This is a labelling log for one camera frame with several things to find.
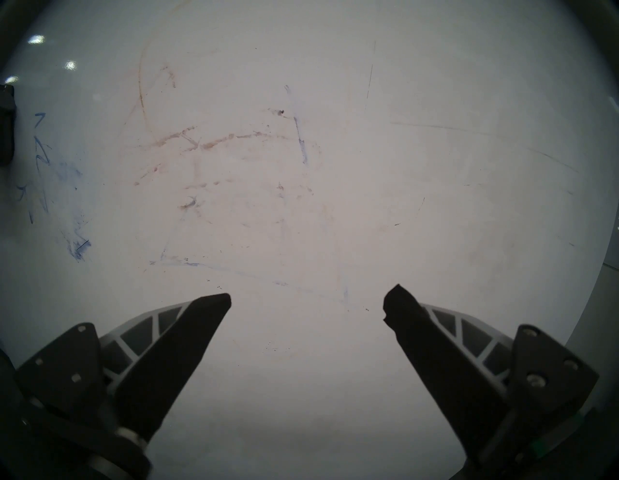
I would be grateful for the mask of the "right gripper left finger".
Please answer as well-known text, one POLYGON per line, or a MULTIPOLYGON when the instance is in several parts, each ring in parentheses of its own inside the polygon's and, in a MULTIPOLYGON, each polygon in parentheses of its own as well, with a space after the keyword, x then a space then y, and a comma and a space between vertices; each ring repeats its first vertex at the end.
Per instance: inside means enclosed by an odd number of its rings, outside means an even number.
POLYGON ((25 400, 89 429, 149 442, 198 367, 231 307, 228 293, 143 313, 99 336, 69 328, 15 373, 25 400))

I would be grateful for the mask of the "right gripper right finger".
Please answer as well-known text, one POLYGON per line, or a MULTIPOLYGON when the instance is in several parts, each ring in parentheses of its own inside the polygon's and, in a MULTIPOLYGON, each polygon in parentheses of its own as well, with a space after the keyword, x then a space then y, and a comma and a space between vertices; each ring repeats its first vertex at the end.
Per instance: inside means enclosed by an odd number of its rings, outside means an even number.
POLYGON ((488 323, 420 303, 400 284, 384 322, 459 439, 467 461, 518 461, 575 416, 599 374, 533 324, 512 339, 488 323))

